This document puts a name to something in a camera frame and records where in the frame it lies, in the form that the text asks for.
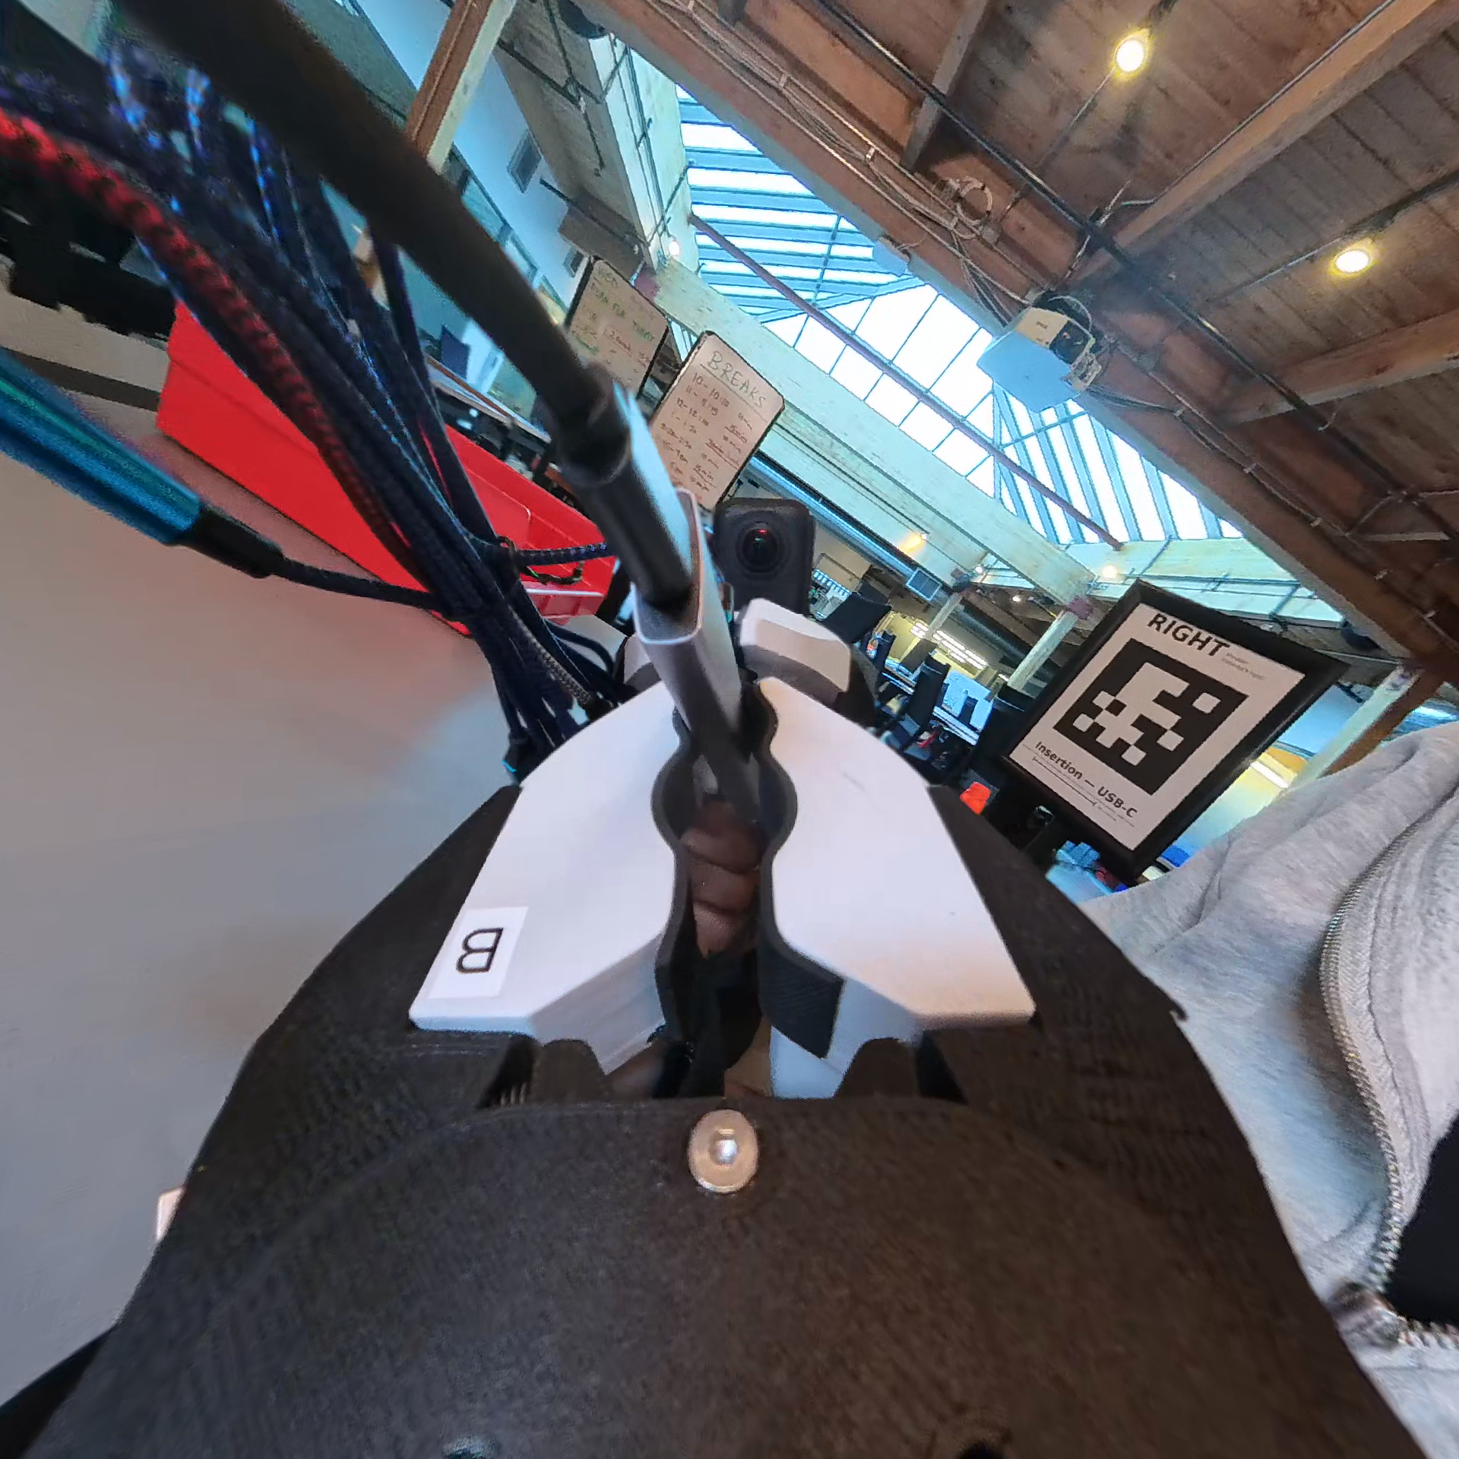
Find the person's right hand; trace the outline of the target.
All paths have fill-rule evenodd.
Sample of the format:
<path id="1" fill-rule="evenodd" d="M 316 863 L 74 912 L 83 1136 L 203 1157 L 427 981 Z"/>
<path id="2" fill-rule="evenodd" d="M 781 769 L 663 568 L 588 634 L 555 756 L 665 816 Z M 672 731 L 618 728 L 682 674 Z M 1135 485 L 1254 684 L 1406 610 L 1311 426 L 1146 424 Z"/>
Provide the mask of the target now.
<path id="1" fill-rule="evenodd" d="M 682 834 L 698 952 L 717 957 L 753 936 L 762 841 L 720 797 L 701 802 Z"/>

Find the grey usb hub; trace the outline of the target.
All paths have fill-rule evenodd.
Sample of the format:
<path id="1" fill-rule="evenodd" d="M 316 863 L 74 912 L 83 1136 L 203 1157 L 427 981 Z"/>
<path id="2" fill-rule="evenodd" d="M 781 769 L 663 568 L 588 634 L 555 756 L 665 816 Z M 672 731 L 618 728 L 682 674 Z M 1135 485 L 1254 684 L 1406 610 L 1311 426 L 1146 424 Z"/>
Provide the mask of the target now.
<path id="1" fill-rule="evenodd" d="M 639 408 L 606 386 L 621 446 L 595 518 L 633 592 L 633 624 L 689 745 L 738 816 L 758 822 L 758 771 L 743 738 L 743 681 L 696 500 L 668 481 Z"/>

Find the wooden support post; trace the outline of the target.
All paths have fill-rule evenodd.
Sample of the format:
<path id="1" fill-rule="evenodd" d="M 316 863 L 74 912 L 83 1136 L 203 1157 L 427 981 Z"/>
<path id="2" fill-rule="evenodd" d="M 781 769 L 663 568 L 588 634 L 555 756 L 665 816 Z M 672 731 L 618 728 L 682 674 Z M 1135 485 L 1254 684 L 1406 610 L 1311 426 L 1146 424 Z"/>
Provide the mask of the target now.
<path id="1" fill-rule="evenodd" d="M 515 9 L 517 2 L 456 2 L 449 9 L 404 123 L 406 141 L 435 172 L 446 169 L 465 111 Z"/>

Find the red plastic bin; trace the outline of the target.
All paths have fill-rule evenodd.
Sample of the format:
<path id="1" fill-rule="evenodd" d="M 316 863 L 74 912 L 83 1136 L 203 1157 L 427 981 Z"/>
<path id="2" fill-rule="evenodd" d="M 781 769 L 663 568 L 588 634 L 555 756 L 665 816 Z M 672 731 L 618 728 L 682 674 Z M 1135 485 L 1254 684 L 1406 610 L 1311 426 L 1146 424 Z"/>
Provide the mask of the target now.
<path id="1" fill-rule="evenodd" d="M 395 587 L 415 580 L 373 537 L 317 448 L 227 360 L 178 306 L 168 342 L 158 427 L 211 469 Z M 559 552 L 600 540 L 590 519 L 512 464 L 446 426 L 496 532 L 524 551 Z"/>

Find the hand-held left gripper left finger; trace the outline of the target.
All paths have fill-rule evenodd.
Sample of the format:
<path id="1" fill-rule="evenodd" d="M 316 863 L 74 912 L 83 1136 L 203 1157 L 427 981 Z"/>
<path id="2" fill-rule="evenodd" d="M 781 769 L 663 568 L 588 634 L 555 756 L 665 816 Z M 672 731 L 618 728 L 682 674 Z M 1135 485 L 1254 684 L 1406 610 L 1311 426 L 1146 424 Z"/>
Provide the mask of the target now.
<path id="1" fill-rule="evenodd" d="M 665 686 L 571 738 L 521 787 L 409 1007 L 425 1032 L 651 1037 L 687 929 L 666 822 L 686 764 Z"/>

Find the handwritten whiteboard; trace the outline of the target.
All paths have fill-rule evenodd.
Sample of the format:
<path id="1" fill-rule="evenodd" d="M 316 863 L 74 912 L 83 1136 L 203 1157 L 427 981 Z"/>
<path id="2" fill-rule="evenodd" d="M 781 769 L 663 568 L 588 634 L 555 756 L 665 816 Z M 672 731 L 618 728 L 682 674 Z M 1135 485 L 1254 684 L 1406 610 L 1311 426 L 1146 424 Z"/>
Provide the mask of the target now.
<path id="1" fill-rule="evenodd" d="M 668 320 L 609 262 L 592 257 L 562 330 L 583 361 L 600 367 L 630 396 L 639 396 L 668 337 Z"/>
<path id="2" fill-rule="evenodd" d="M 649 420 L 670 483 L 712 516 L 785 398 L 717 334 L 703 334 Z"/>

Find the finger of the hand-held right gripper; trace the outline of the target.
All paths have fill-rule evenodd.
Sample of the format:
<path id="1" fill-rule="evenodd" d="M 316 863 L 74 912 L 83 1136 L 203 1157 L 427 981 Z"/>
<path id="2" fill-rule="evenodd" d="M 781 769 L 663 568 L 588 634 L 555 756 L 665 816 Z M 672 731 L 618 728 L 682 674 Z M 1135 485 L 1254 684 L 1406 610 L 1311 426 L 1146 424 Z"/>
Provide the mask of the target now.
<path id="1" fill-rule="evenodd" d="M 621 632 L 597 615 L 573 615 L 562 620 L 562 641 L 602 669 L 616 688 L 628 697 L 642 693 L 659 683 L 659 672 L 651 664 L 635 632 Z"/>
<path id="2" fill-rule="evenodd" d="M 851 650 L 811 617 L 771 599 L 752 601 L 738 617 L 738 648 L 758 700 L 833 710 L 851 683 Z"/>

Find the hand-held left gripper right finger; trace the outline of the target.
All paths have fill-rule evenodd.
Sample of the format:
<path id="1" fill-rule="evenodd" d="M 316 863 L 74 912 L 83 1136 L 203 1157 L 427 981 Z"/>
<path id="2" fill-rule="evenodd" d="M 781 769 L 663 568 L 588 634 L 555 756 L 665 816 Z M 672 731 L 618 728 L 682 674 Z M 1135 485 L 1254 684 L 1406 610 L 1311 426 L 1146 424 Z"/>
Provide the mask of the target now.
<path id="1" fill-rule="evenodd" d="M 771 1093 L 830 1098 L 870 1042 L 1024 1025 L 1033 995 L 930 787 L 798 688 L 760 681 L 758 697 Z"/>

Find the row of black office chairs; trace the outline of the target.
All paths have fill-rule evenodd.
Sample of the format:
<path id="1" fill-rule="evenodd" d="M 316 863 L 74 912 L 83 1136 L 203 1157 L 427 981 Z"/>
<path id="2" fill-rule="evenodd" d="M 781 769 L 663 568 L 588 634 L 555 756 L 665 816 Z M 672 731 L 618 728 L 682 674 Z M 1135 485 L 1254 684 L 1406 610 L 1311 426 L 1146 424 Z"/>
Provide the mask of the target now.
<path id="1" fill-rule="evenodd" d="M 969 594 L 915 613 L 875 589 L 838 589 L 816 573 L 811 608 L 852 648 L 868 681 L 870 731 L 887 749 L 932 785 L 1003 785 L 1012 731 L 1031 698 L 1007 691 L 996 646 L 974 632 Z"/>

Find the white ceiling projector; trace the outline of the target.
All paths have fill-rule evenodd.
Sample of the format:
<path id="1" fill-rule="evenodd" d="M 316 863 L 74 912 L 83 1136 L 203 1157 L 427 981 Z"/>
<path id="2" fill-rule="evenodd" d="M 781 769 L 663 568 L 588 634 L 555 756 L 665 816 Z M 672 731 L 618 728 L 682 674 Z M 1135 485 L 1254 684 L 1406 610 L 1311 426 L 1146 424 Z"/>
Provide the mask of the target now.
<path id="1" fill-rule="evenodd" d="M 1076 400 L 1104 363 L 1101 330 L 1085 304 L 1068 295 L 1026 304 L 977 356 L 979 372 L 1031 413 Z"/>

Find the black framed tag sign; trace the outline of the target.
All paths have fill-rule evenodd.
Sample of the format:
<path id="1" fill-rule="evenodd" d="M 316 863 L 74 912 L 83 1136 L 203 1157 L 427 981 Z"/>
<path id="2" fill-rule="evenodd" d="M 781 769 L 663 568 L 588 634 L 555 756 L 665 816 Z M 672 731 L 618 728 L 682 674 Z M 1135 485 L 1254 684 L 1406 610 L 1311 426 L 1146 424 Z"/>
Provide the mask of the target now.
<path id="1" fill-rule="evenodd" d="M 1132 884 L 1340 670 L 1137 580 L 1028 709 L 1003 761 L 1066 841 Z"/>

